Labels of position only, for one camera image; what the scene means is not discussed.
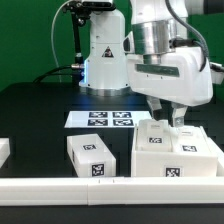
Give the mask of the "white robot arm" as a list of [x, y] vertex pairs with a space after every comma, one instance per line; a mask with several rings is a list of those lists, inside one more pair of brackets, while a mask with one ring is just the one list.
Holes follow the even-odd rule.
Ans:
[[93, 16], [95, 39], [85, 65], [83, 83], [94, 91], [110, 88], [116, 65], [126, 68], [132, 91], [147, 96], [153, 111], [160, 102], [172, 103], [173, 125], [182, 126], [189, 106], [208, 103], [213, 95], [212, 73], [220, 65], [209, 61], [203, 36], [186, 22], [190, 0], [130, 0], [131, 31], [123, 42], [124, 53], [116, 54], [107, 44], [109, 37], [98, 29], [109, 28], [108, 12], [113, 0], [81, 0]]

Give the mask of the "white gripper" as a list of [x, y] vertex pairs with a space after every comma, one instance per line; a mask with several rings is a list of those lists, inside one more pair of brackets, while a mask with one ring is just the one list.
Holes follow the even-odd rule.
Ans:
[[176, 48], [163, 54], [159, 65], [145, 64], [142, 55], [128, 54], [129, 85], [134, 92], [152, 96], [146, 100], [155, 120], [161, 118], [159, 99], [171, 101], [172, 125], [182, 127], [187, 106], [206, 104], [213, 96], [209, 62], [200, 71], [202, 62], [200, 47]]

